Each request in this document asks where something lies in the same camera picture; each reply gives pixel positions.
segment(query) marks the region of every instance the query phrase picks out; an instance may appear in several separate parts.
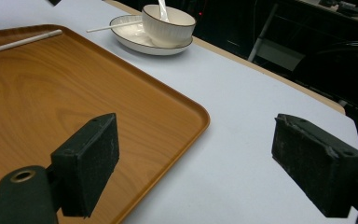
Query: spoon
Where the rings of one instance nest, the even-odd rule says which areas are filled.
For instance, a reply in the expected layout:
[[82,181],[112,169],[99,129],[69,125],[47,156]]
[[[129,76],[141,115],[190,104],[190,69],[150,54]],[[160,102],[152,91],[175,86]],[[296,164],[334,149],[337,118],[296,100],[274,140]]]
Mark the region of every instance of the spoon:
[[168,20],[167,8],[165,7],[165,0],[158,0],[159,14],[162,21],[170,22]]

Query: wood grain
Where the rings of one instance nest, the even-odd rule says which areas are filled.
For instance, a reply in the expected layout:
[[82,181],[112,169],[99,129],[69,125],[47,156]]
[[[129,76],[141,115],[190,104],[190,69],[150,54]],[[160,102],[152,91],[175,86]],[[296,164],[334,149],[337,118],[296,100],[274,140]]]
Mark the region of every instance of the wood grain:
[[117,223],[208,127],[207,111],[71,30],[0,31],[0,45],[61,29],[62,35],[0,51],[0,179],[50,153],[88,120],[117,114],[120,160],[91,218]]

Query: white saucer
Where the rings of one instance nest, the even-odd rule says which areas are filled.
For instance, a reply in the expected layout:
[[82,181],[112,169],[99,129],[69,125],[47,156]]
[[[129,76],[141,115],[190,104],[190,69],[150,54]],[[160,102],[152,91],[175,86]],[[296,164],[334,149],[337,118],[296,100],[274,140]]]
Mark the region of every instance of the white saucer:
[[[119,25],[133,21],[141,21],[141,16],[120,16],[112,19],[110,25]],[[173,55],[184,51],[193,42],[191,37],[185,44],[175,48],[161,48],[152,43],[152,40],[145,33],[142,23],[112,28],[118,42],[124,46],[152,55]]]

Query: chopstick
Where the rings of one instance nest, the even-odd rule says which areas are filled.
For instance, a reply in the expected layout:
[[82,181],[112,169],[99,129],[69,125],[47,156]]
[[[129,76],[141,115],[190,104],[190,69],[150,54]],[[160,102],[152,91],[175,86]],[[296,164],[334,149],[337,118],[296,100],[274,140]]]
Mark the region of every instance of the chopstick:
[[5,50],[5,49],[12,49],[12,48],[15,48],[15,47],[18,47],[21,45],[29,44],[29,43],[32,43],[32,42],[35,42],[35,41],[38,41],[41,39],[46,39],[46,38],[49,38],[49,37],[52,37],[55,35],[60,35],[60,34],[62,34],[62,30],[55,30],[55,31],[51,31],[51,32],[48,32],[48,33],[45,33],[42,35],[36,35],[33,37],[29,37],[29,38],[22,39],[22,40],[19,40],[16,42],[2,45],[2,46],[0,46],[0,51]]
[[101,28],[97,28],[97,29],[91,29],[91,30],[87,30],[86,32],[90,33],[90,32],[107,30],[107,29],[112,29],[112,28],[116,28],[116,27],[134,25],[134,24],[139,24],[139,23],[142,23],[142,21],[130,21],[130,22],[121,23],[121,24],[117,24],[117,25],[111,25],[111,26],[105,26],[105,27],[101,27]]

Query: white bowl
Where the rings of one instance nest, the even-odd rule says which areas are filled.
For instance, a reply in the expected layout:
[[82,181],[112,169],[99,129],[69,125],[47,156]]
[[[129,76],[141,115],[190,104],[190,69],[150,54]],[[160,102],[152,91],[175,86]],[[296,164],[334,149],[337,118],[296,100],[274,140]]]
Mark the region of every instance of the white bowl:
[[183,45],[192,37],[196,20],[179,9],[167,7],[168,20],[162,21],[159,5],[146,5],[142,9],[142,21],[153,44],[162,48]]

